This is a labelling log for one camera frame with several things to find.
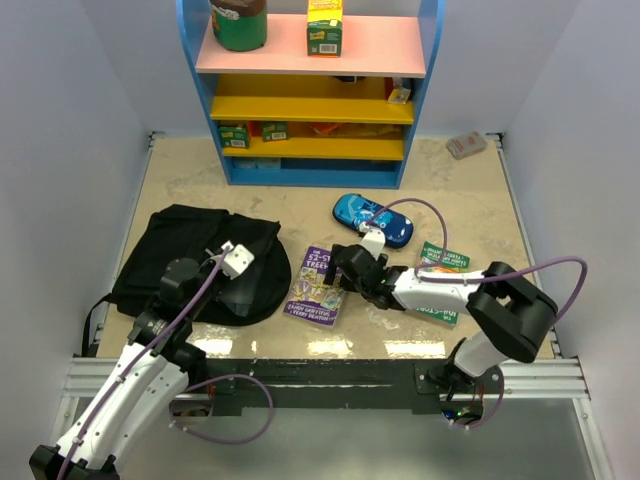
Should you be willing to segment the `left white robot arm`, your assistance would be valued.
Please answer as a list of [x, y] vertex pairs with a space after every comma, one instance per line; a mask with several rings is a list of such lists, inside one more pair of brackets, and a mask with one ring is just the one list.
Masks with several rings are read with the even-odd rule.
[[166, 267], [157, 293], [136, 318], [115, 367], [90, 405], [53, 446], [29, 460], [37, 479], [117, 479], [135, 441], [181, 391], [207, 380], [204, 354], [188, 344], [191, 323], [213, 295], [218, 273], [237, 277], [228, 250], [203, 263]]

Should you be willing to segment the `purple 52-storey treehouse book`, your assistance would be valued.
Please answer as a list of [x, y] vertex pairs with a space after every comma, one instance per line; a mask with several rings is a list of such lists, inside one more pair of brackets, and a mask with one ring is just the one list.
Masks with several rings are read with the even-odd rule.
[[309, 246], [284, 304], [284, 314], [315, 326], [335, 325], [346, 292], [338, 286], [337, 277], [330, 285], [324, 283], [331, 252]]

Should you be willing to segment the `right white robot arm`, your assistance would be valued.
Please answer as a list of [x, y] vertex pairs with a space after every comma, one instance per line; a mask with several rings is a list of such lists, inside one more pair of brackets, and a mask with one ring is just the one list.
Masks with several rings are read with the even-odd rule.
[[439, 309], [466, 313], [480, 331], [456, 344], [429, 381], [459, 393], [469, 392], [491, 368], [511, 359], [531, 363], [557, 320], [557, 304], [508, 264], [492, 262], [466, 274], [432, 273], [419, 277], [407, 266], [389, 266], [362, 245], [332, 247], [325, 282], [357, 292], [381, 310]]

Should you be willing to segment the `black backpack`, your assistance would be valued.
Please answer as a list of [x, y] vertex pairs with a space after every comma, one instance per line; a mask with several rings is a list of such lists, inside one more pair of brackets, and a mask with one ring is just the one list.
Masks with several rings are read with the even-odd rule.
[[291, 265], [278, 238], [281, 225], [231, 213], [224, 209], [174, 204], [151, 215], [147, 227], [122, 268], [111, 292], [98, 300], [114, 304], [136, 317], [149, 306], [161, 277], [174, 260], [191, 259], [213, 267], [210, 253], [223, 244], [242, 245], [254, 260], [235, 280], [218, 273], [219, 293], [207, 302], [197, 320], [226, 327], [245, 327], [270, 317], [286, 299]]

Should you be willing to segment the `green 104-storey treehouse book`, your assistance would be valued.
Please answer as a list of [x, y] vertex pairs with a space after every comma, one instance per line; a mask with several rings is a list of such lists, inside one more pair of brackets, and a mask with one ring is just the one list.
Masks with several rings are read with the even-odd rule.
[[[420, 253], [419, 264], [425, 264], [420, 270], [421, 274], [428, 273], [464, 273], [470, 267], [470, 258], [461, 253], [447, 250], [443, 253], [438, 247], [425, 241]], [[421, 308], [416, 313], [447, 327], [454, 328], [458, 324], [459, 314], [452, 310]]]

